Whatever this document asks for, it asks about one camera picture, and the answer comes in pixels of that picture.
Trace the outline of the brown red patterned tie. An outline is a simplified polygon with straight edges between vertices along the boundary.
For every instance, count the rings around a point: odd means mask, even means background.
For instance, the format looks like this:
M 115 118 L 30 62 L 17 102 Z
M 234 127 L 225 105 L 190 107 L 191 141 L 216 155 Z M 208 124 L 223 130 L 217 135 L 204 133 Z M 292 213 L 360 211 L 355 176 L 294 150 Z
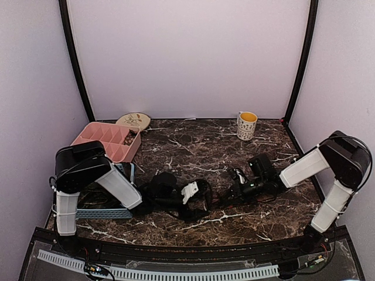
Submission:
M 248 202 L 245 202 L 240 197 L 219 197 L 218 195 L 213 196 L 209 193 L 204 195 L 204 206 L 207 210 L 226 210 L 244 205 L 248 205 Z

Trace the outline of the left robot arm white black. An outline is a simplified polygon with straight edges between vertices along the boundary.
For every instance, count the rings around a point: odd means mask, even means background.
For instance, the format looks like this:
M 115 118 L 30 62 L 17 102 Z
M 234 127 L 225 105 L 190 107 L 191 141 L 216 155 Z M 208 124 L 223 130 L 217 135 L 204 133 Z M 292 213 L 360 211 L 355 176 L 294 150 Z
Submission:
M 60 246 L 78 255 L 83 243 L 76 238 L 80 193 L 98 184 L 117 199 L 133 216 L 163 211 L 178 220 L 195 222 L 209 215 L 213 191 L 208 181 L 197 179 L 183 187 L 169 172 L 155 175 L 150 182 L 136 186 L 106 155 L 97 140 L 60 149 L 55 157 L 55 176 L 49 180 L 55 193 L 56 230 Z

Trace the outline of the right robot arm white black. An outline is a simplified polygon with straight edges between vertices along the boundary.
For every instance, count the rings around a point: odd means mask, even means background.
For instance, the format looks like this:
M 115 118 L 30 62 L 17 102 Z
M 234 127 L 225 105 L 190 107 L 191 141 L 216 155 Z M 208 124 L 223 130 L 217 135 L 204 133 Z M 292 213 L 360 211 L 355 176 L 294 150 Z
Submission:
M 226 191 L 222 204 L 252 203 L 262 194 L 276 197 L 319 174 L 332 176 L 330 189 L 325 192 L 319 210 L 306 227 L 310 232 L 299 240 L 299 249 L 311 254 L 322 243 L 320 234 L 345 212 L 354 195 L 369 180 L 373 155 L 362 140 L 335 131 L 282 170 L 277 170 L 265 153 L 252 157 L 248 165 L 253 179 L 248 179 L 239 168 L 232 169 L 234 184 Z

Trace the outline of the white mug yellow inside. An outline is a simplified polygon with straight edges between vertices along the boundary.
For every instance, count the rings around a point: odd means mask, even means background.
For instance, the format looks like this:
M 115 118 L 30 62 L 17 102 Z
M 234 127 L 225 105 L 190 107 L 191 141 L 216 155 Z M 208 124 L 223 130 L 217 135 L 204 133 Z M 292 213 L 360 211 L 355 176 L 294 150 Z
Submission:
M 254 137 L 258 117 L 252 112 L 240 111 L 237 115 L 237 137 L 250 141 Z

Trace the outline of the pink divided organizer tray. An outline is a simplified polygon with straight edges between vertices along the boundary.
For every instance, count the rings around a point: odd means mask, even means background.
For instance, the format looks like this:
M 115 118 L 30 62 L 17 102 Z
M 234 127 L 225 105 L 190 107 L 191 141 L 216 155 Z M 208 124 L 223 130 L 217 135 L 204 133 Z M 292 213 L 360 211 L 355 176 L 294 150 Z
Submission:
M 131 146 L 122 144 L 128 131 L 132 129 L 139 132 L 137 140 Z M 141 145 L 141 134 L 137 127 L 109 124 L 104 122 L 90 122 L 75 138 L 71 145 L 100 141 L 106 155 L 114 163 L 132 162 Z

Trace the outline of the rolled tie in tray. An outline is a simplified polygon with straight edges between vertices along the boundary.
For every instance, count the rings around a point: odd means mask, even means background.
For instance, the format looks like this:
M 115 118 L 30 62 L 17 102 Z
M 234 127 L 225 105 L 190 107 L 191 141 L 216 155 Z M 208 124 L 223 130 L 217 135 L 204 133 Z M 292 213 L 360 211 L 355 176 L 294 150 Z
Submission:
M 125 146 L 131 146 L 137 140 L 138 136 L 139 136 L 138 131 L 134 131 L 134 130 L 130 129 L 128 131 L 127 135 L 125 136 L 122 144 L 125 145 Z

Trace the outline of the blue perforated plastic basket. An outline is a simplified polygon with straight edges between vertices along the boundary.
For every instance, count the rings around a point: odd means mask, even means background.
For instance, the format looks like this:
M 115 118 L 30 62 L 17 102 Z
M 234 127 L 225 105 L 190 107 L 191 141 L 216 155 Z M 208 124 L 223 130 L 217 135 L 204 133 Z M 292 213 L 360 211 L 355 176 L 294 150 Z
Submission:
M 78 209 L 77 203 L 78 219 L 128 219 L 133 217 L 131 210 L 142 203 L 141 194 L 125 176 L 121 164 L 111 162 L 110 171 L 83 187 L 81 192 L 99 189 L 104 189 L 115 197 L 119 201 L 118 206 L 106 209 Z

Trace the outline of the beige floral plate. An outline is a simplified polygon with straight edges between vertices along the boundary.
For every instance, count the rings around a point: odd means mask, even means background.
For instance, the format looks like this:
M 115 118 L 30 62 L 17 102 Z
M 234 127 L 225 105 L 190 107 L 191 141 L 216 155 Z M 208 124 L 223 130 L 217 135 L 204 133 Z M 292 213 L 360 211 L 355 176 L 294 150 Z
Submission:
M 116 125 L 137 127 L 140 131 L 143 131 L 147 127 L 149 127 L 150 123 L 151 118 L 141 112 L 132 112 L 125 114 L 115 122 Z

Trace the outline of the black front rail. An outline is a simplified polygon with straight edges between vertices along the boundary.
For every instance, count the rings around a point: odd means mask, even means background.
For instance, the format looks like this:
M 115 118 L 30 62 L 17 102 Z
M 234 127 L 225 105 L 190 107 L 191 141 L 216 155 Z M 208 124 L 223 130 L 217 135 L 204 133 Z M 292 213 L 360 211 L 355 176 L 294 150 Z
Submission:
M 29 243 L 28 253 L 39 245 L 61 254 L 71 249 L 73 251 L 71 255 L 74 257 L 83 259 L 88 256 L 89 261 L 105 265 L 124 264 L 130 260 L 204 263 L 254 259 L 257 262 L 285 263 L 295 261 L 298 257 L 307 254 L 305 249 L 301 248 L 302 240 L 302 237 L 294 237 L 242 245 L 167 247 L 121 244 L 79 237 L 74 243 L 62 243 L 64 248 L 61 248 L 53 231 L 37 227 Z

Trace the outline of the right black frame post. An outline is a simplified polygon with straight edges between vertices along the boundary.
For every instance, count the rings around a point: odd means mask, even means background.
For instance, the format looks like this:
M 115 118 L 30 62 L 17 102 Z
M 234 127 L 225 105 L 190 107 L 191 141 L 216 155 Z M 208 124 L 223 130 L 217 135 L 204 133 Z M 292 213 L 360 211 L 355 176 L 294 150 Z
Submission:
M 298 64 L 293 88 L 291 91 L 291 96 L 288 102 L 287 110 L 285 112 L 285 116 L 283 117 L 283 120 L 286 126 L 288 126 L 291 121 L 291 118 L 292 118 L 292 115 L 296 106 L 296 102 L 299 96 L 299 92 L 302 86 L 302 82 L 304 79 L 305 70 L 308 64 L 313 34 L 315 30 L 315 23 L 316 23 L 316 18 L 318 14 L 318 6 L 319 6 L 318 0 L 310 1 L 308 20 L 306 24 L 306 31 L 305 31 L 305 37 L 304 37 L 302 50 L 301 50 L 301 56 L 299 59 L 299 64 Z

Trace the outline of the black frame post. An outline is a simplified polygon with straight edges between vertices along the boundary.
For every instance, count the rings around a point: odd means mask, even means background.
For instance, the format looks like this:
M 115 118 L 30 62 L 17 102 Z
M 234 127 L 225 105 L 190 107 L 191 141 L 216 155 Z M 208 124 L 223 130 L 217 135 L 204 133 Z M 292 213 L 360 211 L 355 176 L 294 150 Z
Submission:
M 305 31 L 305 37 L 304 37 L 302 50 L 301 50 L 301 56 L 299 59 L 299 64 L 298 64 L 293 88 L 291 91 L 291 96 L 288 102 L 287 110 L 285 112 L 285 116 L 283 117 L 283 120 L 286 126 L 288 126 L 291 121 L 291 118 L 292 118 L 292 115 L 296 106 L 296 102 L 299 96 L 299 92 L 302 86 L 302 82 L 304 79 L 305 70 L 308 64 L 313 34 L 315 30 L 315 23 L 316 23 L 316 18 L 318 14 L 318 6 L 319 6 L 318 0 L 310 1 L 308 20 L 306 24 L 306 31 Z
M 76 80 L 80 98 L 88 121 L 94 122 L 96 119 L 84 83 L 84 78 L 80 68 L 75 41 L 73 38 L 73 30 L 70 21 L 68 2 L 66 0 L 58 0 L 58 3 L 70 63 L 73 70 L 74 78 Z

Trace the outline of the left black frame post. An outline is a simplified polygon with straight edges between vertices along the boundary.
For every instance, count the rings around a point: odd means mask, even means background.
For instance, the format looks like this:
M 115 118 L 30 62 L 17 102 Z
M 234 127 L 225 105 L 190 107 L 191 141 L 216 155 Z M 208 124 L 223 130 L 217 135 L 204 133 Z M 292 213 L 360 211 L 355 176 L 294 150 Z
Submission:
M 58 3 L 70 63 L 73 70 L 74 78 L 76 80 L 80 98 L 88 121 L 94 122 L 96 119 L 84 83 L 84 78 L 80 68 L 75 41 L 73 38 L 73 30 L 70 21 L 68 2 L 66 0 L 58 0 Z

